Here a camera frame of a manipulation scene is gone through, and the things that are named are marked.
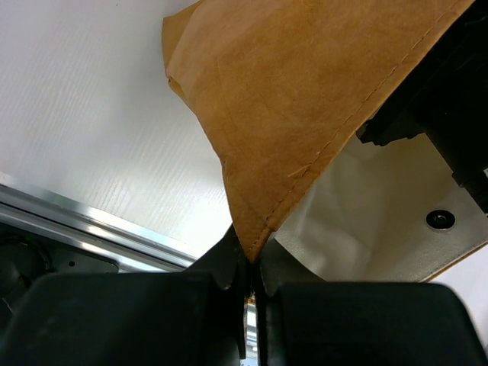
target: tan leather bag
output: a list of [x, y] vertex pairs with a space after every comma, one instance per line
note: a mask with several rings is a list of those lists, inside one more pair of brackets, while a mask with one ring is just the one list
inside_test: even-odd
[[169, 84], [220, 157], [251, 260], [472, 2], [200, 0], [164, 20]]

